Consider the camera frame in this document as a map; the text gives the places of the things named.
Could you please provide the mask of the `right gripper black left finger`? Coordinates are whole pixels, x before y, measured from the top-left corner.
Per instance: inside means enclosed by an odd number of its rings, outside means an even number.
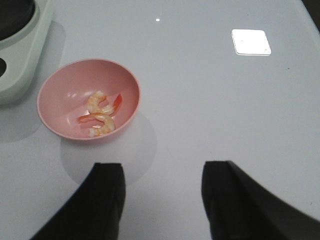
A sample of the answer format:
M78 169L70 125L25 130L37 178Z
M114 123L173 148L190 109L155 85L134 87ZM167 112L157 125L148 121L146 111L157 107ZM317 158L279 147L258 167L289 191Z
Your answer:
M34 240L116 240L126 198L119 163L95 163L76 192Z

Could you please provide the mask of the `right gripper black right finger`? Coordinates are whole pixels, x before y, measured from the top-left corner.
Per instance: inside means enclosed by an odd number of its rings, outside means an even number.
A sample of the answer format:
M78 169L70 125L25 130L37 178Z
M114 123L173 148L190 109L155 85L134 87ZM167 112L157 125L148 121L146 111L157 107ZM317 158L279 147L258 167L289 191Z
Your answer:
M207 161L201 195L213 240L318 240L320 222L266 190L235 163Z

